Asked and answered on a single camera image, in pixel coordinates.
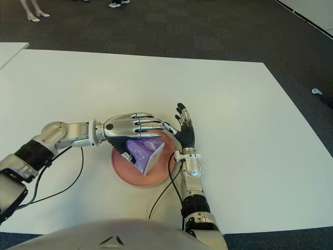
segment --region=white table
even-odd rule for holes
[[[104,122],[148,111],[177,124],[174,109],[182,101],[223,233],[333,225],[333,159],[262,63],[25,49],[0,81],[0,158],[52,121]],[[167,181],[130,186],[112,170],[108,143],[84,152],[83,175],[71,190],[17,211],[1,230],[48,233],[98,219],[147,218]],[[37,197],[67,187],[80,164],[77,148],[59,158]],[[169,189],[153,219],[180,227],[179,209]]]
[[[28,46],[29,43],[0,43],[0,69]]]

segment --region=robotic hand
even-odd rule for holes
[[[195,150],[195,135],[189,112],[178,103],[176,115],[181,130],[154,118],[149,113],[132,113],[116,116],[104,123],[91,120],[80,123],[52,122],[42,133],[33,137],[14,154],[0,161],[0,223],[10,217],[26,197],[28,190],[22,183],[31,182],[44,166],[51,165],[58,151],[68,147],[98,146],[108,141],[128,161],[135,163],[126,148],[130,138],[160,137],[151,129],[166,128],[182,145],[175,152],[176,161],[183,162],[182,216],[185,232],[160,223],[142,220],[105,221],[64,229],[34,240],[33,249],[44,249],[57,242],[62,249],[137,249],[138,242],[144,249],[224,249],[226,243],[210,213],[201,184],[200,155]],[[15,249],[25,249],[25,244]]]
[[[167,122],[164,122],[163,125],[180,142],[182,148],[194,148],[195,136],[189,112],[182,103],[178,103],[176,110],[180,115],[180,117],[178,115],[175,117],[181,125],[181,130],[176,130]]]
[[[127,150],[126,141],[130,138],[161,137],[161,133],[147,130],[164,129],[161,120],[150,113],[134,113],[112,117],[104,123],[104,138],[128,161],[135,164],[135,158]]]
[[[182,103],[178,103],[176,110],[180,115],[175,117],[181,125],[181,130],[178,131],[167,122],[163,122],[163,125],[182,146],[182,152],[175,152],[175,160],[183,162],[181,213],[185,219],[185,231],[213,249],[227,249],[216,219],[210,213],[201,184],[202,167],[199,163],[200,155],[195,149],[191,117]]]
[[[0,161],[0,223],[10,217],[28,194],[26,186],[44,166],[52,163],[60,149],[66,147],[98,146],[108,141],[128,161],[135,163],[126,148],[130,138],[161,137],[160,133],[147,132],[164,129],[161,120],[150,113],[137,112],[116,116],[104,123],[89,122],[46,125],[42,133],[33,137],[14,154]]]

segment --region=small white object on floor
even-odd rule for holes
[[[111,3],[111,4],[109,4],[110,8],[117,8],[117,7],[120,7],[120,6],[121,6],[121,4],[117,4],[117,3]]]
[[[33,22],[39,22],[40,20],[38,18],[36,18],[32,13],[27,15],[27,18],[29,21],[33,21]]]
[[[40,10],[40,11],[36,11],[36,15],[37,15],[38,17],[49,17],[49,16],[50,16],[49,14],[44,13],[44,12],[42,12],[41,10]]]
[[[312,94],[323,95],[323,93],[319,89],[312,89]]]

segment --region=sneaker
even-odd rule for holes
[[[117,7],[120,7],[120,6],[121,6],[121,4],[117,4],[117,3],[109,4],[110,8],[117,8]]]

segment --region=silver robot hand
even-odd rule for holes
[[[172,133],[175,138],[180,142],[182,148],[194,148],[195,136],[192,126],[191,117],[186,107],[182,103],[177,104],[177,109],[180,116],[175,115],[176,119],[181,125],[181,130],[176,130],[169,123],[164,122],[163,125],[170,133]]]
[[[130,138],[162,137],[161,133],[148,132],[152,129],[164,129],[161,120],[150,113],[138,112],[115,116],[102,124],[103,139],[107,140],[124,158],[135,163],[127,149]]]

